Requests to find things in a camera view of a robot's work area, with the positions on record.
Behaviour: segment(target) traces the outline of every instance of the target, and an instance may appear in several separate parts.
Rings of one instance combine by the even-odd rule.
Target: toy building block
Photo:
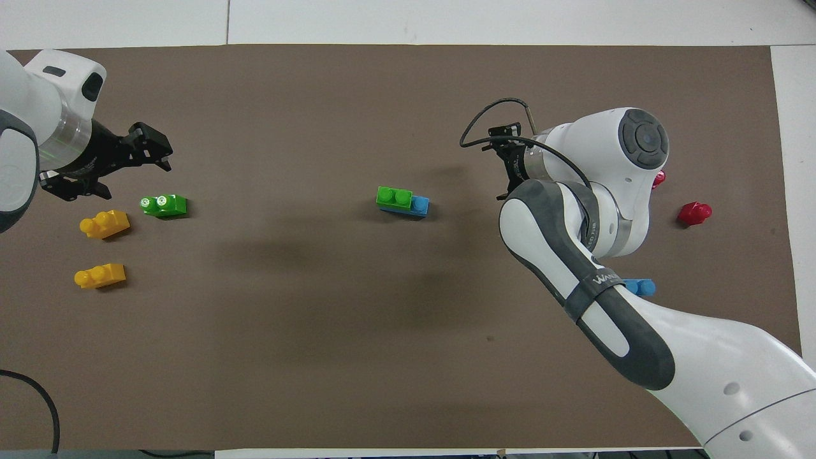
[[[424,196],[414,196],[407,189],[388,188],[387,186],[380,186],[377,189],[377,205],[380,210],[386,212],[425,217],[428,216],[430,203],[430,199]]]
[[[712,215],[712,207],[708,204],[701,204],[697,201],[688,203],[677,214],[677,220],[688,226],[699,225]]]
[[[85,218],[79,222],[79,229],[87,237],[94,239],[104,239],[130,227],[127,214],[117,210],[100,212],[93,218]]]
[[[410,210],[410,201],[413,195],[408,189],[380,186],[377,189],[377,205],[381,209],[395,209],[407,212]]]
[[[652,296],[657,291],[652,279],[624,279],[626,289],[638,296]]]
[[[178,194],[146,196],[139,201],[139,207],[147,215],[176,216],[187,213],[187,199]]]
[[[99,288],[125,280],[125,267],[117,263],[94,266],[89,270],[77,271],[73,281],[82,288]]]
[[[664,181],[666,181],[666,172],[663,171],[658,172],[658,175],[654,178],[654,181],[652,182],[652,189],[657,188],[658,185],[660,185]]]

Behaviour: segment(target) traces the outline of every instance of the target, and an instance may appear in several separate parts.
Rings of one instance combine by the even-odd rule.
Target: red block
[[[709,216],[712,215],[712,207],[708,204],[688,203],[677,214],[677,220],[682,221],[688,226],[699,225],[703,223]]]
[[[652,182],[652,189],[655,189],[666,180],[666,172],[660,171],[658,175],[654,178],[654,182]]]

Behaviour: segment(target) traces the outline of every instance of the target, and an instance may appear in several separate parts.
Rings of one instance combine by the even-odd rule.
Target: white floor
[[[771,46],[802,352],[816,367],[816,10],[801,0],[0,2],[4,49],[237,43]],[[495,452],[449,453],[484,451]],[[400,452],[235,450],[218,458],[372,455]]]

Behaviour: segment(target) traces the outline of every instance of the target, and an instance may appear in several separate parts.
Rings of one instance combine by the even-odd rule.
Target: black band
[[[598,295],[622,283],[623,280],[613,270],[600,268],[578,282],[564,302],[564,311],[573,322],[578,322]]]
[[[570,189],[581,210],[583,210],[581,243],[592,252],[598,244],[598,236],[601,235],[601,211],[598,208],[598,198],[584,184],[576,182],[559,183]]]

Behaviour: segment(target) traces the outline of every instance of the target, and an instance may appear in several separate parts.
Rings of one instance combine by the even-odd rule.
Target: yellow block
[[[125,280],[125,267],[118,263],[94,266],[89,270],[77,271],[73,281],[82,288],[99,288]]]
[[[89,238],[94,239],[104,239],[130,227],[131,223],[127,220],[127,214],[117,210],[100,212],[93,218],[86,218],[79,222],[79,229]]]

